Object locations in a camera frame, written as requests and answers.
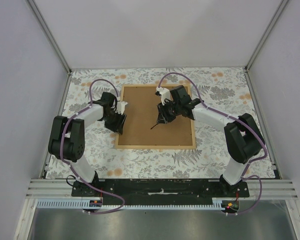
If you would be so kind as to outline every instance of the white wall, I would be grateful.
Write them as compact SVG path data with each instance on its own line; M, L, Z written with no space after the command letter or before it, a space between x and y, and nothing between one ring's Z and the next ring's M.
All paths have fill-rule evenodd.
M72 68L245 66L281 0L36 0Z
M66 72L24 0L0 0L0 240L39 176Z
M292 0L250 71L279 170L300 198L300 0Z

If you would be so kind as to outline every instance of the wooden frame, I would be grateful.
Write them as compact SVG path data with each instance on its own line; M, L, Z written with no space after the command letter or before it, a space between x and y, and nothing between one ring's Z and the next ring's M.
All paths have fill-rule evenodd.
M162 87L176 87L180 84L162 84ZM157 84L124 84L121 89L120 100L123 101L125 87L157 87ZM189 84L183 84L187 88L188 94L191 96L191 86ZM193 120L190 121L191 124L191 136L192 145L119 145L119 134L115 137L115 149L153 149L153 150L183 150L183 149L196 149L196 136L195 136L195 123Z

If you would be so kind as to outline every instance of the floral tablecloth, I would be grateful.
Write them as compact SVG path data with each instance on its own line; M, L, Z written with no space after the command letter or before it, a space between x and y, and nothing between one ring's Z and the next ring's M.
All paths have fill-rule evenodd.
M95 79L107 79L121 91L123 84L157 84L168 72L183 73L192 79L209 106L229 114L249 113L257 119L243 69L239 67L76 70L63 115L70 116L87 105L89 86ZM164 82L188 83L178 75L170 75ZM111 85L102 81L92 89L94 99L100 98L102 92L115 93ZM191 92L193 98L198 97L193 87ZM96 121L85 130L84 154L100 178L219 178L230 158L225 136L202 122L195 121L194 126L197 148L193 150L115 149L116 135L104 128L103 122ZM66 178L70 174L69 168L51 157L46 178ZM252 174L274 178L270 159L254 162L247 176Z

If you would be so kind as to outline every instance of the wooden board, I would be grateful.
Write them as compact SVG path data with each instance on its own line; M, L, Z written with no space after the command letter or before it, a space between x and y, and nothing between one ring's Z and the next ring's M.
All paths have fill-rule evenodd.
M162 87L172 89L179 84L165 84ZM128 105L124 113L127 117L123 134L115 139L116 149L195 149L194 121L177 116L173 122L156 124L157 105L161 98L156 93L156 84L126 84L122 86L121 101ZM184 86L191 95L190 86Z

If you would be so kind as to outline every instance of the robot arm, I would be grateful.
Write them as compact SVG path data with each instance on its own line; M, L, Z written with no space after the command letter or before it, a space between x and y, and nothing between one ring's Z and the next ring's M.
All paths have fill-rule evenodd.
M104 126L107 129L122 134L127 117L124 114L126 104L126 102L118 101L112 93L103 92L100 100L93 101L90 109L70 122L67 129L69 136L64 138L63 157L75 169L76 173L88 183L91 183L98 175L91 168L84 155L85 128L95 121L104 121ZM48 151L57 159L61 159L61 138L67 121L68 118L65 116L56 116L53 120Z
M257 155L262 146L254 135L243 125L233 121L226 116L220 115L205 108L198 98L192 100L184 86L176 86L169 91L166 88L157 87L156 95L161 96L161 103L157 105L157 124L172 122L176 116L182 115L192 120L206 123L225 135L230 160L220 182L226 190L230 190L241 181L246 165L249 160ZM265 142L253 117L245 113L238 117L241 121L251 127L255 133Z

